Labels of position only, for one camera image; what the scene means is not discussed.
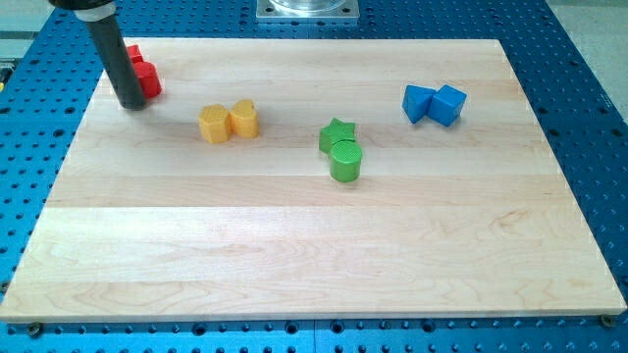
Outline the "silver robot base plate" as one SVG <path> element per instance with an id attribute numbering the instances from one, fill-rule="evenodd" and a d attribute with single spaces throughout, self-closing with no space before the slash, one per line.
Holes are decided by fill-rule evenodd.
<path id="1" fill-rule="evenodd" d="M 257 0 L 256 18 L 287 19 L 357 19 L 358 0 Z"/>

